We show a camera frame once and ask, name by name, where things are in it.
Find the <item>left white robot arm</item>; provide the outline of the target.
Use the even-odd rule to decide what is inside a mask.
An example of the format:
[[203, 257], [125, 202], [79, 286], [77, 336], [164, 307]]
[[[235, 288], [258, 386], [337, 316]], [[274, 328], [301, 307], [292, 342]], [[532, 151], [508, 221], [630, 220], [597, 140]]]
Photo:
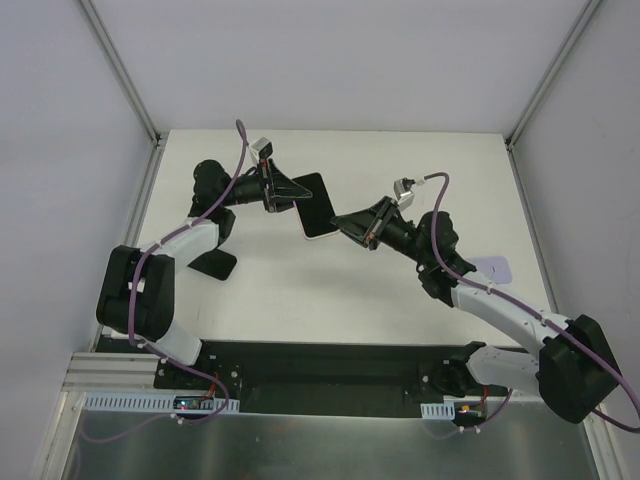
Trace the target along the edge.
[[227, 280], [237, 265], [236, 256], [221, 248], [235, 223], [233, 206], [257, 202], [277, 213], [312, 193], [284, 175], [270, 158], [236, 176], [218, 161], [204, 160], [193, 177], [191, 208], [180, 226], [145, 247], [121, 245], [112, 250], [96, 317], [101, 325], [127, 336], [133, 346], [179, 362], [179, 380], [199, 389], [209, 382], [212, 367], [202, 358], [202, 340], [175, 318], [177, 274], [190, 268]]

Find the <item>purple phone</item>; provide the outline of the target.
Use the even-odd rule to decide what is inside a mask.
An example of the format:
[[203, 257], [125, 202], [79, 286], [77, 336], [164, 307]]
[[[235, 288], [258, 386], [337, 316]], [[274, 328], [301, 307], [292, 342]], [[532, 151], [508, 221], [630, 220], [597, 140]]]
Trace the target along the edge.
[[507, 285], [513, 281], [513, 273], [504, 256], [475, 257], [469, 260], [486, 278], [498, 285]]

